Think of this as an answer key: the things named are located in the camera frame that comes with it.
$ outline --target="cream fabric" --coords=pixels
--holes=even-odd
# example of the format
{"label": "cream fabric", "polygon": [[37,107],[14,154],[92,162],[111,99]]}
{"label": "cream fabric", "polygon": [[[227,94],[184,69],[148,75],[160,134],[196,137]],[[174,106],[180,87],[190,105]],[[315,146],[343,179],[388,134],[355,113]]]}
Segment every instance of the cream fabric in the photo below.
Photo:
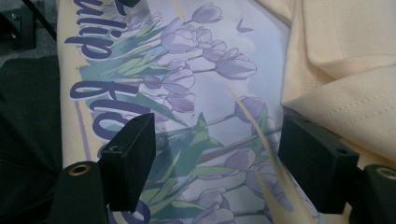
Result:
{"label": "cream fabric", "polygon": [[283,105],[396,161],[396,1],[258,1],[291,27]]}

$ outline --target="black clamp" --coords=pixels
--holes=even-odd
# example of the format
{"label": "black clamp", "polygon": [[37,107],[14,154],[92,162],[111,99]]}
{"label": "black clamp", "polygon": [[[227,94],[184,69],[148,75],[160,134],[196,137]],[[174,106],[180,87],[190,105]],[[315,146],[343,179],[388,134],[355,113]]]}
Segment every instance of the black clamp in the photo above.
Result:
{"label": "black clamp", "polygon": [[105,224],[111,211],[134,212],[156,153],[154,114],[131,119],[102,149],[60,174],[48,223]]}
{"label": "black clamp", "polygon": [[286,116],[278,155],[321,213],[342,214],[349,223],[396,223],[396,170],[357,167],[359,154],[317,124]]}

